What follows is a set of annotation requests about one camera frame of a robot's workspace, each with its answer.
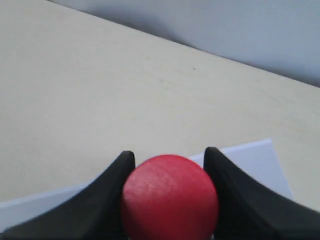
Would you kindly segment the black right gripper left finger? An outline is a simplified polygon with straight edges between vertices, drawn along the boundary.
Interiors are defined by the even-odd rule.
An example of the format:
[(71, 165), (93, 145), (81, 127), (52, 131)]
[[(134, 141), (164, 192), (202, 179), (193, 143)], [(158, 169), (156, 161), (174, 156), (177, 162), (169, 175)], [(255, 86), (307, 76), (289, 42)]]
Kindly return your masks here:
[(86, 188), (53, 209), (7, 228), (2, 240), (126, 240), (120, 214), (134, 153), (123, 151)]

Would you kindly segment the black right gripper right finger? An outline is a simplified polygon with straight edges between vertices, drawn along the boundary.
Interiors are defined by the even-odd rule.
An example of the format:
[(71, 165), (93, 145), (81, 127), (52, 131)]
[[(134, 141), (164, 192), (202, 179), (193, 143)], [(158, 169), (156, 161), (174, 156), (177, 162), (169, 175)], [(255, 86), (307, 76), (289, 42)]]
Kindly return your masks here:
[(256, 181), (216, 147), (203, 168), (219, 201), (216, 240), (318, 240), (320, 213)]

